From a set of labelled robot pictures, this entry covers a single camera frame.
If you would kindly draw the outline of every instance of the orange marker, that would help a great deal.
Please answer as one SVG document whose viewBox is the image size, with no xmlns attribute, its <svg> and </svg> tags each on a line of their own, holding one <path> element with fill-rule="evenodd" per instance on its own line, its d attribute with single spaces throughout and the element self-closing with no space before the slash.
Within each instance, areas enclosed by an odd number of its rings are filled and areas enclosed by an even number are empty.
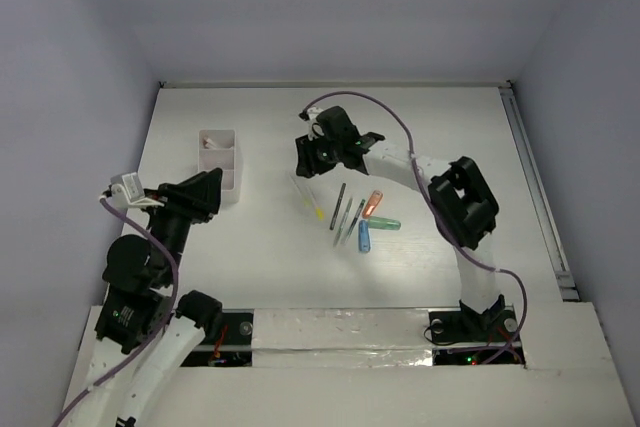
<svg viewBox="0 0 640 427">
<path fill-rule="evenodd" d="M 382 192 L 380 192 L 379 190 L 374 190 L 373 194 L 371 194 L 371 197 L 369 197 L 367 205 L 365 205 L 364 210 L 362 211 L 362 218 L 368 219 L 369 217 L 371 217 L 371 214 L 373 214 L 373 211 L 376 210 L 376 207 L 381 200 Z"/>
</svg>

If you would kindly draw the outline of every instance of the black pen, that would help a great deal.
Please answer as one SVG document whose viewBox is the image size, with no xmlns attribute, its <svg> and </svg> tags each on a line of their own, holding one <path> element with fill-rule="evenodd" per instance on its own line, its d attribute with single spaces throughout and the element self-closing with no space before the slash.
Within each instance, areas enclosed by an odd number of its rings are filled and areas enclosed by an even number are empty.
<svg viewBox="0 0 640 427">
<path fill-rule="evenodd" d="M 343 183 L 342 187 L 340 187 L 340 195 L 338 196 L 338 203 L 336 204 L 336 210 L 333 211 L 333 217 L 331 217 L 331 225 L 329 226 L 329 230 L 333 230 L 336 226 L 336 220 L 338 220 L 338 213 L 340 212 L 340 204 L 342 204 L 342 196 L 344 195 L 344 189 L 347 188 L 347 184 Z"/>
<path fill-rule="evenodd" d="M 347 230 L 346 235 L 342 238 L 342 245 L 346 244 L 347 240 L 349 240 L 349 237 L 351 237 L 351 232 L 353 232 L 354 227 L 358 223 L 358 218 L 362 213 L 362 209 L 364 208 L 365 202 L 366 200 L 364 199 L 362 199 L 362 202 L 360 202 L 360 205 L 358 206 L 358 210 L 356 210 L 356 216 L 353 218 L 353 221 L 351 222 L 351 225 L 349 226 L 349 230 Z"/>
</svg>

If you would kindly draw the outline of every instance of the screw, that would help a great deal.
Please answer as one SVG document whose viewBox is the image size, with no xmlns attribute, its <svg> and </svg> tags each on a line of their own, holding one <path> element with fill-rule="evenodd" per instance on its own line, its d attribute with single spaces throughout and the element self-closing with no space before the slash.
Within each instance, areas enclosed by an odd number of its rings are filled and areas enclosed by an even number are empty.
<svg viewBox="0 0 640 427">
<path fill-rule="evenodd" d="M 318 137 L 323 137 L 324 136 L 324 131 L 322 130 L 322 127 L 320 126 L 320 124 L 313 124 L 311 126 L 311 130 Z"/>
<path fill-rule="evenodd" d="M 444 332 L 444 325 L 442 324 L 442 320 L 433 319 L 433 322 L 431 322 L 431 332 L 436 335 L 440 335 Z"/>
<path fill-rule="evenodd" d="M 504 328 L 507 329 L 507 332 L 513 333 L 518 328 L 518 323 L 515 319 L 506 319 L 504 321 Z"/>
<path fill-rule="evenodd" d="M 242 322 L 240 324 L 241 335 L 251 335 L 251 332 L 253 332 L 253 324 L 251 322 Z"/>
</svg>

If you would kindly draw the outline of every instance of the small white object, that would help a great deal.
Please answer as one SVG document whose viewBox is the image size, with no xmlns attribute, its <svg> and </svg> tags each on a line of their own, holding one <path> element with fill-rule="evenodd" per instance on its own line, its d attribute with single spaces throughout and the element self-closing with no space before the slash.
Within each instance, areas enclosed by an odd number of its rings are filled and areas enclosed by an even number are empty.
<svg viewBox="0 0 640 427">
<path fill-rule="evenodd" d="M 118 209 L 144 209 L 163 205 L 161 202 L 144 195 L 144 189 L 137 172 L 112 177 L 109 190 L 113 198 L 113 205 Z"/>
<path fill-rule="evenodd" d="M 198 135 L 198 172 L 222 169 L 222 205 L 240 199 L 242 155 L 235 130 L 201 130 Z"/>
</svg>

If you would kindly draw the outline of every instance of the green marker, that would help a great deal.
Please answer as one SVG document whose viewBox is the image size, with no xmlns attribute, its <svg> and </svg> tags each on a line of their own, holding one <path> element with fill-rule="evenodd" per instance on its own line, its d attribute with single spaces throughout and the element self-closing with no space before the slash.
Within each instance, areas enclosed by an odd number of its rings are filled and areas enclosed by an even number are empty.
<svg viewBox="0 0 640 427">
<path fill-rule="evenodd" d="M 369 217 L 370 229 L 378 230 L 400 230 L 400 221 L 394 219 L 385 219 L 384 217 Z"/>
</svg>

